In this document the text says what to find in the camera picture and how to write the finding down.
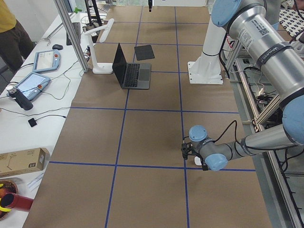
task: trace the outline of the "black bottle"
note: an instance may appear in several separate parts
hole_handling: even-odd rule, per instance
[[[18,90],[14,85],[9,84],[6,87],[9,95],[19,104],[24,110],[30,110],[33,107],[33,104],[23,95],[23,93]]]

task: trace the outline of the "computer mouse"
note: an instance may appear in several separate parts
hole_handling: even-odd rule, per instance
[[[63,46],[60,45],[60,44],[54,44],[53,47],[52,47],[52,49],[53,49],[53,50],[54,50],[54,49],[61,50],[61,49],[63,49]]]

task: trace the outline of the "white table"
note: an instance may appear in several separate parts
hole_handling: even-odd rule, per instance
[[[72,22],[85,22],[86,14],[78,13],[71,17]],[[51,26],[44,34],[44,38],[47,37],[59,24],[61,23],[61,18],[57,16]],[[69,69],[74,62],[78,59],[75,55],[72,46],[66,46],[66,31],[62,26],[51,38],[51,43],[47,46],[47,41],[39,41],[35,46],[32,53],[26,59],[23,65],[33,63],[35,53],[38,51],[51,50],[54,44],[61,44],[63,49],[60,50],[61,63],[58,70],[48,73],[43,73],[44,75],[52,78],[58,77],[67,69]],[[87,37],[82,35],[81,37],[81,47],[84,51],[88,45]],[[31,71],[33,66],[26,66],[20,69],[16,75],[13,77],[12,81],[19,82],[21,79],[26,77]],[[55,110],[62,107],[70,107],[71,102],[76,94],[77,88],[79,86],[81,75],[83,74],[82,68],[77,62],[74,66],[66,72],[66,76],[70,78],[71,83],[69,85],[68,92],[61,100],[56,100],[50,95],[41,94],[39,97],[33,101],[34,107],[29,111],[24,111],[19,105],[13,101],[11,98],[0,99],[0,108],[5,108],[14,112],[24,113],[24,114],[39,114],[48,110]],[[68,85],[69,80],[65,76],[60,76],[50,82],[46,87],[44,92],[50,93],[57,98],[61,98],[64,91]],[[4,91],[0,97],[6,96],[6,91]],[[48,114],[58,114],[66,116],[69,109],[63,109],[54,112],[48,112],[41,115],[32,116],[35,119]],[[37,125],[33,128],[30,127],[28,120],[32,117],[22,116],[20,114],[10,113],[5,110],[0,112],[0,153],[14,152],[19,150],[33,149],[37,147],[45,147],[48,149],[50,154],[52,154],[54,147],[56,145],[57,139],[59,137],[60,131],[65,122],[65,118],[58,116],[48,116],[39,121]],[[45,163],[45,167],[49,161],[49,156]],[[18,176],[12,176],[8,178],[2,178],[0,180],[12,180],[14,181],[19,190],[19,194],[34,198],[38,188],[30,191],[27,184],[34,180],[37,176],[44,173],[43,171],[22,174]],[[28,213],[22,211],[12,210],[4,220],[0,221],[0,227],[3,228],[21,228],[27,218]]]

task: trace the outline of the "keyboard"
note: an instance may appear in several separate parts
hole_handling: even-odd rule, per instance
[[[125,87],[137,87],[138,75],[139,75],[138,63],[129,63],[126,76],[125,76]]]
[[[78,41],[80,43],[80,37],[81,37],[81,28],[80,28],[80,22],[73,22],[72,23],[74,31],[77,35]],[[66,45],[72,45],[72,42],[70,40],[70,38],[68,37],[68,34],[66,33]]]

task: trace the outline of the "open laptop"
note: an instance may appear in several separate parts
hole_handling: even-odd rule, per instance
[[[120,43],[112,68],[122,89],[150,88],[151,64],[127,63]]]

